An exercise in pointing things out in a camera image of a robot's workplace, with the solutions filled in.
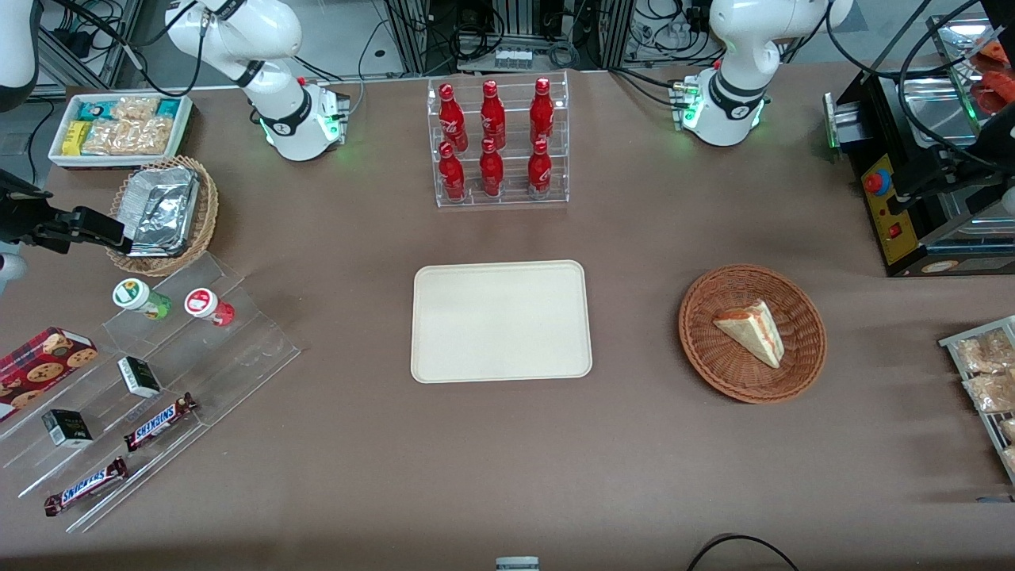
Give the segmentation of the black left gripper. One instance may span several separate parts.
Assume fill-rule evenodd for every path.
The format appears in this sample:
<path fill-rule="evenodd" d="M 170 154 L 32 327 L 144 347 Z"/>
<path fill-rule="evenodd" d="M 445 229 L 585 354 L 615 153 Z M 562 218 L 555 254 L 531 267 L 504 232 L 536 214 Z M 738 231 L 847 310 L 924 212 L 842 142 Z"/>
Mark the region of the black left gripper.
<path fill-rule="evenodd" d="M 972 155 L 1005 170 L 1014 169 L 1014 104 L 1005 105 L 980 126 Z M 891 167 L 891 191 L 886 209 L 899 216 L 921 200 L 939 197 L 955 212 L 972 217 L 982 209 L 978 194 L 987 188 L 987 167 L 968 159 L 916 158 Z"/>

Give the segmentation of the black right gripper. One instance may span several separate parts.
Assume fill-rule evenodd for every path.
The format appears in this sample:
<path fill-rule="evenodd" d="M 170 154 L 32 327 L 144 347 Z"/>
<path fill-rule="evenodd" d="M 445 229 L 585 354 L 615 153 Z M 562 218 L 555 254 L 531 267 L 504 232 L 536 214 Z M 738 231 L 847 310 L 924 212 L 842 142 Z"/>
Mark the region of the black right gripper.
<path fill-rule="evenodd" d="M 90 207 L 76 207 L 73 235 L 71 213 L 48 204 L 51 193 L 1 171 L 1 239 L 40 248 L 69 248 L 70 243 L 98 243 L 120 255 L 129 253 L 124 225 Z"/>

